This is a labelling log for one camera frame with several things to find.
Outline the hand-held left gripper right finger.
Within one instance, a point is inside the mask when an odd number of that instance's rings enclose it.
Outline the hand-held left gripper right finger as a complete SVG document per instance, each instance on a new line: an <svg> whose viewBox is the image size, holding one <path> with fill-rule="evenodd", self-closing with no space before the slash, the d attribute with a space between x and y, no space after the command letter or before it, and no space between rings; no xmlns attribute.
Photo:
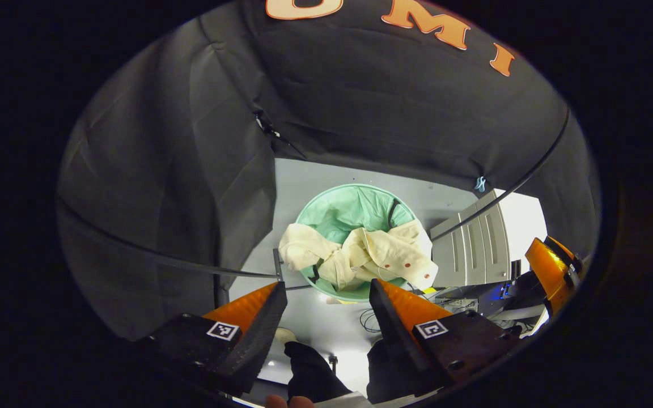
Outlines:
<svg viewBox="0 0 653 408"><path fill-rule="evenodd" d="M472 380L521 341L473 310L451 313L381 279L370 283L370 305L389 358L417 394Z"/></svg>

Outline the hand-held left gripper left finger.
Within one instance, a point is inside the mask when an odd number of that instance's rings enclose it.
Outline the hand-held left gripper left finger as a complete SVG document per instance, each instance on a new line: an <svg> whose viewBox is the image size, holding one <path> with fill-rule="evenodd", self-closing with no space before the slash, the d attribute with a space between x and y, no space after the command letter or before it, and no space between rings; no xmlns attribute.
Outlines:
<svg viewBox="0 0 653 408"><path fill-rule="evenodd" d="M252 390L287 306L273 282L205 315L182 313L134 342L137 355L208 392L241 397Z"/></svg>

